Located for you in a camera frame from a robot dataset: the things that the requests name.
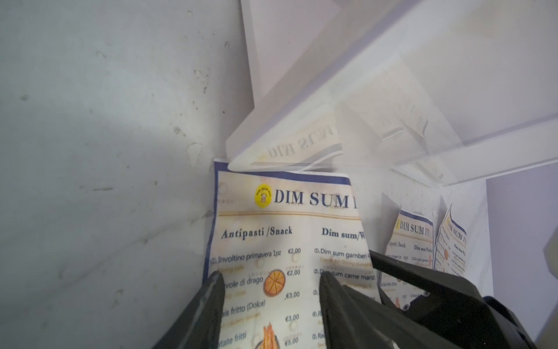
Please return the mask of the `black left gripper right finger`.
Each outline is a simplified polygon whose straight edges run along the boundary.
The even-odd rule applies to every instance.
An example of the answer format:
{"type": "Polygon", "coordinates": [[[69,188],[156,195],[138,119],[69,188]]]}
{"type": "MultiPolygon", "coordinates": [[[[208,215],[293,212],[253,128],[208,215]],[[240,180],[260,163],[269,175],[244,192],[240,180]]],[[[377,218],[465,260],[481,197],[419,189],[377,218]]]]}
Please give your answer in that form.
{"type": "Polygon", "coordinates": [[[373,267],[427,292],[403,311],[321,274],[319,297],[327,348],[534,348],[525,328],[467,279],[371,252],[373,267]]]}

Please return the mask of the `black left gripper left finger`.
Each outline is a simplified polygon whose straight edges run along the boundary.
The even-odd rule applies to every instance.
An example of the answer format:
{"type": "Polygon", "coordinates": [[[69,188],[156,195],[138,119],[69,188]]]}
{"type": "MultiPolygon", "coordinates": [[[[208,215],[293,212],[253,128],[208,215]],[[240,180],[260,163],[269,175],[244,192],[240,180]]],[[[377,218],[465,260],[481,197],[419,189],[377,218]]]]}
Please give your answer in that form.
{"type": "Polygon", "coordinates": [[[208,348],[219,346],[225,281],[213,272],[154,348],[208,348]]]}

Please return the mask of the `dim sum menu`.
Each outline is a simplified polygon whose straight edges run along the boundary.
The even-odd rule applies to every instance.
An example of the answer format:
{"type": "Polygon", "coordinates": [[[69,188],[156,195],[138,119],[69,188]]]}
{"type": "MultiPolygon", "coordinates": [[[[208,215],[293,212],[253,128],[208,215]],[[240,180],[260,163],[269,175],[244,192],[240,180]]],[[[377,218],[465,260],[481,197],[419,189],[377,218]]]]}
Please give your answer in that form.
{"type": "MultiPolygon", "coordinates": [[[[386,248],[386,256],[431,269],[434,263],[433,248],[432,221],[420,214],[401,209],[386,248]]],[[[424,294],[424,290],[387,273],[381,274],[380,288],[403,311],[407,311],[411,302],[424,294]]]]}
{"type": "Polygon", "coordinates": [[[452,207],[447,210],[434,244],[434,269],[463,276],[466,270],[466,231],[453,219],[452,207]]]}
{"type": "Polygon", "coordinates": [[[215,161],[205,272],[225,281],[220,348],[323,348],[325,271],[379,300],[349,177],[233,172],[215,161]]]}

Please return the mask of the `left white acrylic menu holder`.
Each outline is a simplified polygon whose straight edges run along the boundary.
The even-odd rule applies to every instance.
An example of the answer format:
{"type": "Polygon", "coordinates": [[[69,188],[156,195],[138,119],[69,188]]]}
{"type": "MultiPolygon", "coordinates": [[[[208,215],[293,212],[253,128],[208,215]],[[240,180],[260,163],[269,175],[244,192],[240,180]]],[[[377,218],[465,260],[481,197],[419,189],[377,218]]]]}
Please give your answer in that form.
{"type": "Polygon", "coordinates": [[[452,186],[557,161],[556,1],[351,1],[226,142],[235,172],[452,186]]]}

